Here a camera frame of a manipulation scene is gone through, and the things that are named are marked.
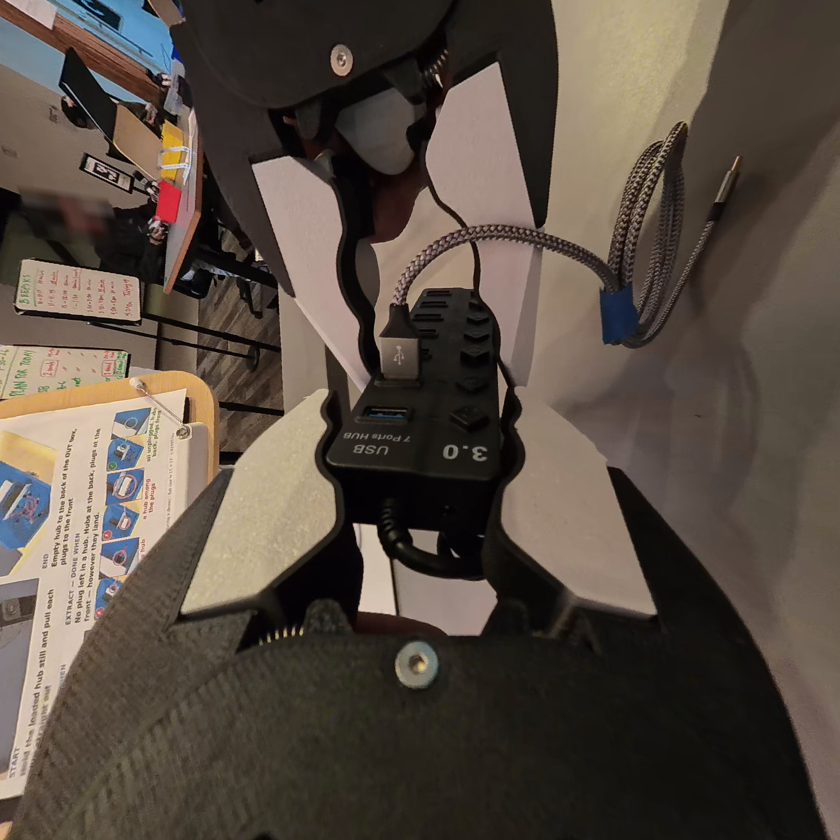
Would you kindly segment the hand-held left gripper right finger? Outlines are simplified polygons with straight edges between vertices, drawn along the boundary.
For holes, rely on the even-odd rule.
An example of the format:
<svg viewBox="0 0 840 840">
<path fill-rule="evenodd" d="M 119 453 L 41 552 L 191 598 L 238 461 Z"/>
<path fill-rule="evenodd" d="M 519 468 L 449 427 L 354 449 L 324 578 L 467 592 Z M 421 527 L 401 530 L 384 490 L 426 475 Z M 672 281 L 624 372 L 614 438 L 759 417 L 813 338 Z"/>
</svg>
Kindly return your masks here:
<svg viewBox="0 0 840 840">
<path fill-rule="evenodd" d="M 501 474 L 481 550 L 500 602 L 562 634 L 580 610 L 648 621 L 654 597 L 593 442 L 527 387 L 507 389 Z"/>
</svg>

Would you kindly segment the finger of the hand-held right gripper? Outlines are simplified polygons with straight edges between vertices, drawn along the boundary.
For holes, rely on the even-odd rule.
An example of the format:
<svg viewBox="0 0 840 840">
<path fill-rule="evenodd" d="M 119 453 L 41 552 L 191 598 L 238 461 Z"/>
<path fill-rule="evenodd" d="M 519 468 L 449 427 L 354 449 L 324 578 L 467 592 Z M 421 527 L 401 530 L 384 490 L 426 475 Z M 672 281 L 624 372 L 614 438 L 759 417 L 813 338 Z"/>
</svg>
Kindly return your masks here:
<svg viewBox="0 0 840 840">
<path fill-rule="evenodd" d="M 252 164 L 293 296 L 355 386 L 380 370 L 374 309 L 360 283 L 358 221 L 321 166 L 285 155 Z"/>
<path fill-rule="evenodd" d="M 501 68 L 454 85 L 440 107 L 425 163 L 438 201 L 466 226 L 535 228 Z M 529 383 L 543 252 L 481 241 L 479 293 L 500 329 L 500 357 L 515 385 Z"/>
</svg>

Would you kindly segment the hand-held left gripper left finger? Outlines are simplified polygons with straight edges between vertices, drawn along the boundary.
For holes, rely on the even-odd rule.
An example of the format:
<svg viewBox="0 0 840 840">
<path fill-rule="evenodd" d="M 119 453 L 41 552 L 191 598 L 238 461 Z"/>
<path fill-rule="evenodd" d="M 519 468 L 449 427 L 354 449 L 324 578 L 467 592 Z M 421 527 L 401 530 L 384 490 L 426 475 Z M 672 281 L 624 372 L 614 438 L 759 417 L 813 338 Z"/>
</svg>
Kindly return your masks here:
<svg viewBox="0 0 840 840">
<path fill-rule="evenodd" d="M 338 395 L 317 390 L 239 458 L 181 618 L 253 612 L 268 622 L 302 622 L 311 604 L 327 600 L 356 620 L 364 562 L 325 458 L 341 422 Z"/>
</svg>

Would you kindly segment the black seven-port usb hub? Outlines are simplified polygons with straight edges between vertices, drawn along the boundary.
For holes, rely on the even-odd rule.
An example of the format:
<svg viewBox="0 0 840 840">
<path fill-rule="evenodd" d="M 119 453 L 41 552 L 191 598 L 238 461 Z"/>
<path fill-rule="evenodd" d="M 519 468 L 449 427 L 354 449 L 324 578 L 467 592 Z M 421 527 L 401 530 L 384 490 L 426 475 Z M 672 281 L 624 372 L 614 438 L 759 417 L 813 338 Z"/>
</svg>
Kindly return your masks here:
<svg viewBox="0 0 840 840">
<path fill-rule="evenodd" d="M 418 379 L 374 378 L 325 461 L 356 522 L 392 499 L 408 529 L 483 533 L 501 472 L 496 322 L 464 288 L 425 289 L 411 321 Z"/>
</svg>

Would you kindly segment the black office chair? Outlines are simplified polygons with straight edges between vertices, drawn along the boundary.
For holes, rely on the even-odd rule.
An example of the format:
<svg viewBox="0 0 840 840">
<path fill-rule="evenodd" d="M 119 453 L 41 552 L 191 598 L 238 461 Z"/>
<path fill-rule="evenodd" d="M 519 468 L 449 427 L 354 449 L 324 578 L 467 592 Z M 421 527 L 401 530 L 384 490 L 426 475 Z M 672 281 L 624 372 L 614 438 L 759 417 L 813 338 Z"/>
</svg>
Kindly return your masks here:
<svg viewBox="0 0 840 840">
<path fill-rule="evenodd" d="M 279 311 L 279 285 L 267 264 L 251 255 L 238 260 L 223 250 L 198 246 L 194 251 L 192 267 L 207 270 L 218 277 L 232 278 L 239 299 L 256 319 L 263 317 L 264 310 Z"/>
</svg>

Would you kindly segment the grey office desk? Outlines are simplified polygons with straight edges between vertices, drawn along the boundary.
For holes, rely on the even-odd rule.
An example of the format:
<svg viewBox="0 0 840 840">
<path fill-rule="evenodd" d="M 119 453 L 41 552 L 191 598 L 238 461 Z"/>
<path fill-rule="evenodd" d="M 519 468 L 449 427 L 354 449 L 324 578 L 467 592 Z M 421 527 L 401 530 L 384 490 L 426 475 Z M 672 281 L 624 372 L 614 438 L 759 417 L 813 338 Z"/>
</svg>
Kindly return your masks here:
<svg viewBox="0 0 840 840">
<path fill-rule="evenodd" d="M 181 198 L 175 221 L 170 223 L 164 255 L 164 293 L 173 291 L 185 267 L 187 253 L 201 220 L 204 185 L 204 152 L 195 111 L 183 107 L 178 127 L 184 134 L 186 167 L 177 186 Z"/>
</svg>

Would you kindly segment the yellow plastic bin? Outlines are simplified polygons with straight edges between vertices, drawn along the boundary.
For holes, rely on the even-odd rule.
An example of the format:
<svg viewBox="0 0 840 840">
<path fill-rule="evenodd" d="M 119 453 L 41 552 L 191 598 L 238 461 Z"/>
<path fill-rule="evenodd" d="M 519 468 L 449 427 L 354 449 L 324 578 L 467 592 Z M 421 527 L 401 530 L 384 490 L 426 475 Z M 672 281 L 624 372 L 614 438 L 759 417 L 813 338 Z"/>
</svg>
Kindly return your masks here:
<svg viewBox="0 0 840 840">
<path fill-rule="evenodd" d="M 167 120 L 162 123 L 161 142 L 157 165 L 161 176 L 165 180 L 174 182 L 179 174 L 189 167 L 191 152 L 186 145 L 183 131 Z"/>
</svg>

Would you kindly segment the wooden column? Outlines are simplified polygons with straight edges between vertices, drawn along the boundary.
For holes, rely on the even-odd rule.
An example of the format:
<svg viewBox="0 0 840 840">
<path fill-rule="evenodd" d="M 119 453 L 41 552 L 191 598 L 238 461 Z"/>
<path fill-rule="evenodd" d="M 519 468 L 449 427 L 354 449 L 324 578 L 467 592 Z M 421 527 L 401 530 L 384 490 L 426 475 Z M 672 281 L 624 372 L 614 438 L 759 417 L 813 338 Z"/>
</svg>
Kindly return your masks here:
<svg viewBox="0 0 840 840">
<path fill-rule="evenodd" d="M 55 2 L 52 35 L 62 54 L 72 49 L 106 87 L 138 100 L 152 98 L 156 82 L 172 78 L 172 42 L 167 33 L 130 35 L 137 22 L 131 12 L 117 10 L 114 2 Z"/>
</svg>

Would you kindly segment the beige document stand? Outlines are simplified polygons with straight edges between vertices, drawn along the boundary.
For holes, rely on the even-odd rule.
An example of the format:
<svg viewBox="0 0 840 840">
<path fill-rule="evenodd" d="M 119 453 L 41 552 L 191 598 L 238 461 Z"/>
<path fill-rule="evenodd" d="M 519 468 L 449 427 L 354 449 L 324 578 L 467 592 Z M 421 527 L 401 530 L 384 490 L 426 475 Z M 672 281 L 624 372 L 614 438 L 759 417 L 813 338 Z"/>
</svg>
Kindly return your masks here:
<svg viewBox="0 0 840 840">
<path fill-rule="evenodd" d="M 118 105 L 115 123 L 111 140 L 114 148 L 151 182 L 164 179 L 157 164 L 162 147 L 161 136 L 157 136 L 123 104 Z M 179 174 L 173 183 L 177 184 L 183 174 Z"/>
</svg>

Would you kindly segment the black document stand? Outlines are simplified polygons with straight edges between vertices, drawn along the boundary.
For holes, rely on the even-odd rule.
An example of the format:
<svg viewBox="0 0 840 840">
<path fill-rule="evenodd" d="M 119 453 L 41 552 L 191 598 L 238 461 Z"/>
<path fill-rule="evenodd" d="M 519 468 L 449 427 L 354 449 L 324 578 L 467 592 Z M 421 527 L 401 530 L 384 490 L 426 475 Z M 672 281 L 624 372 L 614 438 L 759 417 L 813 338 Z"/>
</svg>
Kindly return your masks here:
<svg viewBox="0 0 840 840">
<path fill-rule="evenodd" d="M 99 131 L 111 141 L 118 104 L 72 47 L 66 49 L 58 84 L 62 92 L 61 110 L 67 120 L 78 129 Z"/>
</svg>

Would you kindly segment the black white marker sign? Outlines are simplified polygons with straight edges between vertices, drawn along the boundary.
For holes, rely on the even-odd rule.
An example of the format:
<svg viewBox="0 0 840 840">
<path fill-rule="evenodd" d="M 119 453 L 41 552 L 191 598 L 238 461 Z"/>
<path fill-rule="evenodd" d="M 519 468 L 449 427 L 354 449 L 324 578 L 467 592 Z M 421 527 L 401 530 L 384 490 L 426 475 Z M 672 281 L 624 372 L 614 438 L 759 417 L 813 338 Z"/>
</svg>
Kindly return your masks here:
<svg viewBox="0 0 840 840">
<path fill-rule="evenodd" d="M 131 194 L 133 192 L 134 179 L 131 174 L 89 153 L 84 153 L 81 156 L 79 170 L 96 178 L 100 182 L 116 187 L 124 193 Z"/>
</svg>

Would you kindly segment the whiteboard with red underlines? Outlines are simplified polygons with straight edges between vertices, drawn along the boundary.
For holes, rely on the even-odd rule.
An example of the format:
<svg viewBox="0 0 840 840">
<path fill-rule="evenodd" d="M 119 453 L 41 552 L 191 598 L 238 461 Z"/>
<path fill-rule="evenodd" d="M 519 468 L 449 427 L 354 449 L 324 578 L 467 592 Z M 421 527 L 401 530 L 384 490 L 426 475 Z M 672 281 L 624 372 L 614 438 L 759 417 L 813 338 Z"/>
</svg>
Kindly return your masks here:
<svg viewBox="0 0 840 840">
<path fill-rule="evenodd" d="M 14 309 L 27 316 L 138 326 L 143 318 L 141 284 L 122 273 L 24 259 Z"/>
</svg>

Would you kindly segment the whiteboard with green writing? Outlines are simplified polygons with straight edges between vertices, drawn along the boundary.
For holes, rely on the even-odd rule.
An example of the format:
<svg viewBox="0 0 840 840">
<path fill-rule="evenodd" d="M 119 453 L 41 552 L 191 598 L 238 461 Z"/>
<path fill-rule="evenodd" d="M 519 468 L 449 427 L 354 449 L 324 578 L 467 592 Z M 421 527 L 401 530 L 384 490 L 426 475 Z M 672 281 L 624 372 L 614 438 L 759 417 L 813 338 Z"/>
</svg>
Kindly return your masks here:
<svg viewBox="0 0 840 840">
<path fill-rule="evenodd" d="M 124 350 L 3 344 L 1 400 L 120 381 L 130 363 Z"/>
</svg>

